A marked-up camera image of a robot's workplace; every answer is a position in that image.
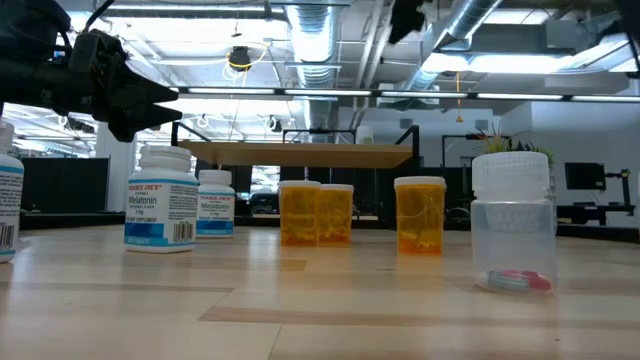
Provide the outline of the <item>white melatonin bottle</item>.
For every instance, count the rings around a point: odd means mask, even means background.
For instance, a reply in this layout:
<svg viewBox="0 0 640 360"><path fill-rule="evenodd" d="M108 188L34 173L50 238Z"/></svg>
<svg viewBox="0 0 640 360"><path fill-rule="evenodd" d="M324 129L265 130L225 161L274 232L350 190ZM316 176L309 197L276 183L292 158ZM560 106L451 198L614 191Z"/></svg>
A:
<svg viewBox="0 0 640 360"><path fill-rule="evenodd" d="M191 152L145 146L139 166L128 180L125 249L163 254L193 250L199 182L191 173Z"/></svg>
<svg viewBox="0 0 640 360"><path fill-rule="evenodd" d="M11 155L14 127L0 119L0 264L16 254L24 179L22 162Z"/></svg>
<svg viewBox="0 0 640 360"><path fill-rule="evenodd" d="M232 237L236 202L232 174L225 170L201 170L198 180L196 236Z"/></svg>

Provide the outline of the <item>orange pill bottle white cap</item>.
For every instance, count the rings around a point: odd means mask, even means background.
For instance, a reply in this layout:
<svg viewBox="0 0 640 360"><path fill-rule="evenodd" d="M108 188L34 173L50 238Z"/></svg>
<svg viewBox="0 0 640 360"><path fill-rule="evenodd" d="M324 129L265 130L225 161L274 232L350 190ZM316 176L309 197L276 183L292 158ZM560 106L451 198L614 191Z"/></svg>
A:
<svg viewBox="0 0 640 360"><path fill-rule="evenodd" d="M351 240L354 187L322 184L319 198L318 242L343 244Z"/></svg>
<svg viewBox="0 0 640 360"><path fill-rule="evenodd" d="M410 176L394 180L400 253L442 254L446 189L442 177Z"/></svg>
<svg viewBox="0 0 640 360"><path fill-rule="evenodd" d="M316 181L285 180L279 183L282 246L317 246L316 210L320 190L321 184Z"/></svg>

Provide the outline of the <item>succulent in patterned white pot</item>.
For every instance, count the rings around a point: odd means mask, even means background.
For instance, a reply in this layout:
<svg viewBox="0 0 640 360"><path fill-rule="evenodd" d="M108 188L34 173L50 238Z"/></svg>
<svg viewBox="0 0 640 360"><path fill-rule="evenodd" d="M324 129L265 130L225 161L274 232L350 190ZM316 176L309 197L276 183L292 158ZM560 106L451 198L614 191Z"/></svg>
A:
<svg viewBox="0 0 640 360"><path fill-rule="evenodd" d="M506 135L500 128L491 127L490 131L484 131L477 128L477 132L467 134L466 139L482 141L482 149L485 154L499 152L542 153L547 157L549 167L552 168L554 165L554 155L551 151L537 147L532 142L522 142L521 140L514 141L517 136L522 134L524 134L524 132L518 132L511 136Z"/></svg>

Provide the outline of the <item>black metal frame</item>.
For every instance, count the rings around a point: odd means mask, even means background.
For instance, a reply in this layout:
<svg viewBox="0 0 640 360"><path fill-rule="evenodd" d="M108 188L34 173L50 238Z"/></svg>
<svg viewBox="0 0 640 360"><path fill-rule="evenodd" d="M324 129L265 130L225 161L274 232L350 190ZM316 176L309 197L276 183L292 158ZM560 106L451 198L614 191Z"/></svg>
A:
<svg viewBox="0 0 640 360"><path fill-rule="evenodd" d="M447 168L447 162L446 162L446 154L447 154L447 140L449 138L452 139L463 139L463 140L468 140L468 141L484 141L487 139L492 139L495 138L496 135L483 135L480 133L468 133L465 135L442 135L441 136L441 169L443 170L443 173L446 172Z"/></svg>
<svg viewBox="0 0 640 360"><path fill-rule="evenodd" d="M340 129L283 129L282 130L282 143L286 143L286 136L288 133L296 134L309 134L309 135L332 135L335 134L336 138L338 134L349 134L352 136L352 143L356 143L356 131L355 130L340 130Z"/></svg>

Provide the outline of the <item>black rail with light strips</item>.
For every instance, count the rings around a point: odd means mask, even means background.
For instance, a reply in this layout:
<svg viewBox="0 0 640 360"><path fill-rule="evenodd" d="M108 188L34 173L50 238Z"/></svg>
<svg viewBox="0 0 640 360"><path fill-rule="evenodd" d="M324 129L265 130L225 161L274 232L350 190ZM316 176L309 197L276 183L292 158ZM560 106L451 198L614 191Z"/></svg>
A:
<svg viewBox="0 0 640 360"><path fill-rule="evenodd" d="M308 98L400 98L400 99L456 99L456 100L503 100L541 102L580 102L610 104L640 104L640 96L627 95L573 95L495 92L447 92L447 91L397 91L363 89L307 89L307 88L250 88L250 87L171 87L180 95L211 96L290 96Z"/></svg>

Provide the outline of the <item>wooden shelf with black frame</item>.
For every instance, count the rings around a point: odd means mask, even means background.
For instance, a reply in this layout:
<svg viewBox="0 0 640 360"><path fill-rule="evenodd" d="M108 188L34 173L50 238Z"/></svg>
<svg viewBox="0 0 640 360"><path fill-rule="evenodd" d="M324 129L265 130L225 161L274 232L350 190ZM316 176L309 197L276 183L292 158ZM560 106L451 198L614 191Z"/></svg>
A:
<svg viewBox="0 0 640 360"><path fill-rule="evenodd" d="M392 145L213 142L187 125L171 124L170 144L220 166L284 166L383 169L395 179L419 173L420 129L412 125Z"/></svg>

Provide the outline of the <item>black computer monitor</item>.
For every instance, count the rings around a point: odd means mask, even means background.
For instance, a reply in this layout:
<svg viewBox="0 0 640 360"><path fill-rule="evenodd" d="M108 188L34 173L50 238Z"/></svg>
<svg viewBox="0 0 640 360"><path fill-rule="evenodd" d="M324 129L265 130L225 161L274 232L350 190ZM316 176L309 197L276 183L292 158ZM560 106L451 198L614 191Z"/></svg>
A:
<svg viewBox="0 0 640 360"><path fill-rule="evenodd" d="M568 190L604 191L606 189L606 174L603 164L566 162L564 166Z"/></svg>

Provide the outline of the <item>black room partition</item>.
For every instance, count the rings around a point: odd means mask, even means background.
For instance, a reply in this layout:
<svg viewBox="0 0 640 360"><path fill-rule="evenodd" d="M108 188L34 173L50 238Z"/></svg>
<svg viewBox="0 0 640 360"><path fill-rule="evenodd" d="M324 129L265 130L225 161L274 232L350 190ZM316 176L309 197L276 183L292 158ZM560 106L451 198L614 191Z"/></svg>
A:
<svg viewBox="0 0 640 360"><path fill-rule="evenodd" d="M106 210L107 158L24 158L21 208L46 214Z"/></svg>

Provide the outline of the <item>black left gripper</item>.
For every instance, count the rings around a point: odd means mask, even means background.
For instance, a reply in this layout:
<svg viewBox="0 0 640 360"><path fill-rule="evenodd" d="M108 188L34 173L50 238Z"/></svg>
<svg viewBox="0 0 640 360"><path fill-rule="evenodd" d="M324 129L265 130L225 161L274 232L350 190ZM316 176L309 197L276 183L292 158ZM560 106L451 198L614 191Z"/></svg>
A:
<svg viewBox="0 0 640 360"><path fill-rule="evenodd" d="M177 100L178 91L135 73L124 58L72 58L67 85L67 111L90 114L108 123L120 142L132 142L137 132L183 116L180 111L155 105Z"/></svg>

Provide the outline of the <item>black office desk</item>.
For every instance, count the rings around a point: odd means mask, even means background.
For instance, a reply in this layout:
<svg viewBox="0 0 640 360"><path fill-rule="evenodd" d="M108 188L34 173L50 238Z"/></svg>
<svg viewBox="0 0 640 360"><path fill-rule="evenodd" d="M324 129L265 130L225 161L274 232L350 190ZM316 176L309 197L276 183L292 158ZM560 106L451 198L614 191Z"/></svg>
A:
<svg viewBox="0 0 640 360"><path fill-rule="evenodd" d="M596 221L600 226L607 225L607 214L613 212L625 213L633 216L636 207L622 203L609 203L597 205L595 203L578 203L574 205L562 205L556 208L556 217L559 223L586 225L589 221Z"/></svg>

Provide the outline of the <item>clear plastic pill bottle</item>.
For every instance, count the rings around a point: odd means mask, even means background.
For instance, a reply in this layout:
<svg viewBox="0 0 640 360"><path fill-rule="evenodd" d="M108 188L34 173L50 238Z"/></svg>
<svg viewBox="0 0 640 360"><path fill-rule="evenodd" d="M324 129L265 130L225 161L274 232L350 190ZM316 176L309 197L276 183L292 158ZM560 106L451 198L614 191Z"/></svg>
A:
<svg viewBox="0 0 640 360"><path fill-rule="evenodd" d="M538 272L557 283L556 218L548 199L547 157L537 152L499 152L472 161L470 205L472 260L475 284L487 285L492 270Z"/></svg>

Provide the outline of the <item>round silver air duct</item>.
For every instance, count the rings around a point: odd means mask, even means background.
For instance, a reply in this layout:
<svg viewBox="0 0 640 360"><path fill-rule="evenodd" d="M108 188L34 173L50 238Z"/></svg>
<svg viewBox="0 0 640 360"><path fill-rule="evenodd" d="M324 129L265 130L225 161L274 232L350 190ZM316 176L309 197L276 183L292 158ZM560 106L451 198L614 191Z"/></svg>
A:
<svg viewBox="0 0 640 360"><path fill-rule="evenodd" d="M454 44L456 50L468 50L473 34L487 20L503 0L455 0L451 12L445 18L432 23L421 42L424 62L404 83L409 91L427 90L442 70L425 70L424 66L432 54Z"/></svg>
<svg viewBox="0 0 640 360"><path fill-rule="evenodd" d="M336 60L338 10L323 5L287 5L291 45L299 86L303 89L329 89L335 85L337 70L329 64ZM337 129L338 106L335 101L307 100L305 123L309 129Z"/></svg>

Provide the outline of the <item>pink and teal pills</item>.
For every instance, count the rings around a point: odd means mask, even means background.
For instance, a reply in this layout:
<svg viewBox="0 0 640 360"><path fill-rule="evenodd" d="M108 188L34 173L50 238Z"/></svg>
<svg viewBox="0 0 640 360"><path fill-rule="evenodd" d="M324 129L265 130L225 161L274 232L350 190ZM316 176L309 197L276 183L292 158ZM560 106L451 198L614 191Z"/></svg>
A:
<svg viewBox="0 0 640 360"><path fill-rule="evenodd" d="M497 291L513 293L548 293L551 281L538 272L528 270L492 270L488 273L487 285Z"/></svg>

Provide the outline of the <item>black aluminium table frame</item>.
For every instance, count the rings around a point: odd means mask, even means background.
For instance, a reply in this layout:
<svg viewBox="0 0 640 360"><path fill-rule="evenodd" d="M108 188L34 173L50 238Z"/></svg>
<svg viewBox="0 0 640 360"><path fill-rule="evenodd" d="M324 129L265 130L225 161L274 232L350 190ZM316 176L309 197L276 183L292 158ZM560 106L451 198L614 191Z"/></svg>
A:
<svg viewBox="0 0 640 360"><path fill-rule="evenodd" d="M44 230L55 228L78 228L90 226L122 225L123 212L98 213L24 213L20 215L21 230ZM278 218L236 217L236 227L278 227ZM603 240L640 244L640 230L629 227L607 227L560 224L556 234L560 237Z"/></svg>

